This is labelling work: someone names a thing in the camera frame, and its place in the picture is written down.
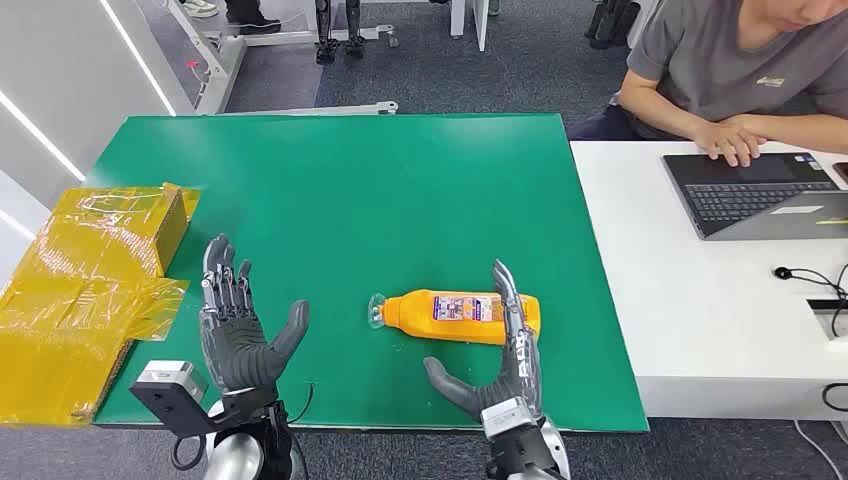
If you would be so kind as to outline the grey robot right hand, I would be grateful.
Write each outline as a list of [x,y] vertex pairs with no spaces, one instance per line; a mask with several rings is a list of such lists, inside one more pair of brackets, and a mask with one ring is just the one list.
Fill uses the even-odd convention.
[[435,357],[424,358],[423,365],[430,385],[476,421],[481,420],[484,409],[518,396],[524,399],[531,418],[537,421],[543,416],[537,335],[527,323],[508,267],[495,260],[492,274],[505,315],[505,343],[495,380],[489,385],[471,386],[449,374]]

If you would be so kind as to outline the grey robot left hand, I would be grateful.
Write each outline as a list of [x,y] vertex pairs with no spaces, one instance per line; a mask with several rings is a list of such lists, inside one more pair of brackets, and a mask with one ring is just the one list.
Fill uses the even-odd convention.
[[295,301],[288,319],[269,341],[255,310],[251,262],[233,267],[235,248],[225,234],[210,240],[203,255],[199,310],[201,346],[211,379],[223,393],[273,387],[309,327],[310,305]]

